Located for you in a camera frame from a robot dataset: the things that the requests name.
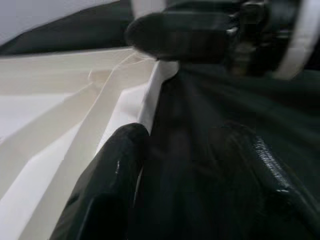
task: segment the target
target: black object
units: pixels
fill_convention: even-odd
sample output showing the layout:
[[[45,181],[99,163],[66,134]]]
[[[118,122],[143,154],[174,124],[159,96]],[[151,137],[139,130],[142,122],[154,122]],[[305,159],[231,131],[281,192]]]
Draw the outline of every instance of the black object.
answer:
[[[319,73],[183,64],[163,84],[129,239],[315,240]]]
[[[211,0],[169,5],[130,24],[130,45],[157,59],[224,64],[234,75],[276,70],[299,0]]]
[[[132,20],[130,0],[87,8],[20,34],[0,46],[0,56],[125,47]]]
[[[235,4],[184,2],[134,21],[126,33],[135,48],[158,59],[222,63],[238,32]]]
[[[77,181],[51,240],[126,240],[149,134],[140,124],[119,128]]]

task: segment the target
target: white surface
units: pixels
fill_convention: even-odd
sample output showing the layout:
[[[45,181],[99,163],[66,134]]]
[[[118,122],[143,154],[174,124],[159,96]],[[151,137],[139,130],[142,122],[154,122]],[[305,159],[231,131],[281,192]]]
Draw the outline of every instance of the white surface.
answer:
[[[162,12],[166,8],[166,0],[131,0],[131,3],[135,18]]]
[[[80,123],[33,156],[15,179],[0,201],[1,239],[19,238],[64,159],[79,126]]]
[[[0,45],[30,29],[99,4],[116,0],[2,0]]]
[[[291,80],[307,63],[320,34],[320,1],[303,0],[288,50],[274,77]]]
[[[1,240],[50,237],[112,113],[137,121],[154,64],[129,48],[0,59]]]

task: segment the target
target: white strap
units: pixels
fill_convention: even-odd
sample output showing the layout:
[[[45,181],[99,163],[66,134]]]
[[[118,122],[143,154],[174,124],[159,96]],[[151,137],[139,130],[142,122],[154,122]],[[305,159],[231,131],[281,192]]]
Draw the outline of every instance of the white strap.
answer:
[[[288,50],[274,77],[291,80],[305,66],[319,39],[320,0],[303,0]]]

